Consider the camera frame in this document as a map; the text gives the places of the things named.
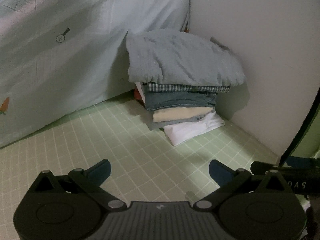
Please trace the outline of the green grid bed sheet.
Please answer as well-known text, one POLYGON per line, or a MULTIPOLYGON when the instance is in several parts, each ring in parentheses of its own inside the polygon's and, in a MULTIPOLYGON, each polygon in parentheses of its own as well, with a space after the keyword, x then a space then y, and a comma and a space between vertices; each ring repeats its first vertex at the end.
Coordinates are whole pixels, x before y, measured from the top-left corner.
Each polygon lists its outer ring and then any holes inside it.
POLYGON ((147 112, 129 94, 66 115, 1 149, 1 239, 17 239, 12 218, 37 175, 67 174, 102 159, 112 165, 103 189, 129 203, 195 202, 217 189, 209 162, 248 169, 277 156, 235 124, 172 146, 164 132, 149 130, 147 112))

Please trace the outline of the white folded garment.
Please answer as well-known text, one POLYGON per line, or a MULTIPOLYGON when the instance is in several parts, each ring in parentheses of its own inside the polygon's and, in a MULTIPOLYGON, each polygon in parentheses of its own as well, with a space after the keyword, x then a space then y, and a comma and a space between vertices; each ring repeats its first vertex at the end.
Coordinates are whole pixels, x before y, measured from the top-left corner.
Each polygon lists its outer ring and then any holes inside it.
MULTIPOLYGON (((142 96, 144 102, 142 105, 146 109, 144 93, 148 91, 144 88, 143 83, 136 83, 136 88, 142 96)), ((154 113, 154 111, 148 111, 147 109, 146 111, 148 114, 154 113)), ((225 122, 217 115, 214 106, 214 110, 206 114, 204 118, 197 122, 183 122, 180 124, 168 125, 162 129, 164 130, 165 135, 169 138, 171 144, 177 146, 191 138, 210 132, 224 125, 225 122)))

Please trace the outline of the cream folded garment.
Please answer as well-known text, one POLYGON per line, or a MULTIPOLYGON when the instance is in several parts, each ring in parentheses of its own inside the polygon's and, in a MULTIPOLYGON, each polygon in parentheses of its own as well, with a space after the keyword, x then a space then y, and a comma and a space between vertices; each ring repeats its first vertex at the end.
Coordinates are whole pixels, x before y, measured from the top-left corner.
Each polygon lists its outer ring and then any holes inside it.
POLYGON ((153 122, 190 119, 195 116, 206 115, 212 110, 214 110, 214 107, 173 107, 159 109, 153 113, 153 122))

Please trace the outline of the grey thin folded garment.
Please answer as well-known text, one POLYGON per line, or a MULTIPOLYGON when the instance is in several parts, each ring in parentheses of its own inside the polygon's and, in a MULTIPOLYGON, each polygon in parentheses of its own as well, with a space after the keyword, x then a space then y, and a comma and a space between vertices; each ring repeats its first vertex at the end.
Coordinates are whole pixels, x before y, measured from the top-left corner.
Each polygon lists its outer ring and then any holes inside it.
POLYGON ((197 122, 204 117, 205 117, 205 115, 199 115, 199 116, 194 116, 194 117, 188 118, 188 119, 154 122, 153 121, 153 114, 149 113, 145 117, 142 117, 142 120, 148 126, 149 130, 152 131, 152 130, 163 128, 168 125, 175 125, 175 124, 180 124, 183 122, 197 122))

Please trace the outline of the orange folded garment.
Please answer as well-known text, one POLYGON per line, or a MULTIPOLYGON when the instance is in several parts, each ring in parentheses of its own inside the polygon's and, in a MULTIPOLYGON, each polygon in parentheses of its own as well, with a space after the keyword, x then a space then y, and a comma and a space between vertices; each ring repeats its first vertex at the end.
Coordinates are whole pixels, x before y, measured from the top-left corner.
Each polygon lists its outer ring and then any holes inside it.
POLYGON ((137 102, 144 104, 142 96, 137 88, 135 88, 135 90, 134 90, 134 98, 137 102))

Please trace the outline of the dark teal folded garment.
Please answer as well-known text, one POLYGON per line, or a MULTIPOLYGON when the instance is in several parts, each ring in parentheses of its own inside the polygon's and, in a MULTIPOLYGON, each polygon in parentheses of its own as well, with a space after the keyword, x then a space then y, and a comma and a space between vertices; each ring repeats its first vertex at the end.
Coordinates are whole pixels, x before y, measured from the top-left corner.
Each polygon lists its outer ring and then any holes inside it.
POLYGON ((214 107, 216 93, 210 92, 145 92, 145 107, 156 111, 174 107, 214 107))

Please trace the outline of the checked folded garment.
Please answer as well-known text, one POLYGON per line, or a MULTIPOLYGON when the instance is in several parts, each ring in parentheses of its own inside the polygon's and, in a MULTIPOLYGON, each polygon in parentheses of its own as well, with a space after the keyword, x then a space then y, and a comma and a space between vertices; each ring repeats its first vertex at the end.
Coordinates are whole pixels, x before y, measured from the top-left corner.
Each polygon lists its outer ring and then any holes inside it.
POLYGON ((164 92, 210 92, 210 93, 228 93, 230 87, 214 87, 214 86, 189 86, 181 84, 157 84, 144 83, 144 88, 148 92, 164 93, 164 92))

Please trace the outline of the grey-blue folded top garment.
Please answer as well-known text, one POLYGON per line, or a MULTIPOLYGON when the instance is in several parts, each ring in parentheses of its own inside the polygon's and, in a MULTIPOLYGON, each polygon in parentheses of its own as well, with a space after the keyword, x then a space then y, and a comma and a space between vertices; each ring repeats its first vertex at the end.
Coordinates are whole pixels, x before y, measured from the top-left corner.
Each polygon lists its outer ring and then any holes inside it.
POLYGON ((235 87, 245 81, 240 60, 226 46, 173 29, 128 33, 131 82, 235 87))

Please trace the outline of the light blue carrot print quilt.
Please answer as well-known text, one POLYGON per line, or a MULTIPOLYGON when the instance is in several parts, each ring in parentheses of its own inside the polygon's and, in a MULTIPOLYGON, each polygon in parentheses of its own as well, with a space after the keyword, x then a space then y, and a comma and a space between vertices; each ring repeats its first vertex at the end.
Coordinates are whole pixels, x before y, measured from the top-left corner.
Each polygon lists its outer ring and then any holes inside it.
POLYGON ((131 89, 128 33, 187 27, 189 0, 1 0, 1 146, 131 89))

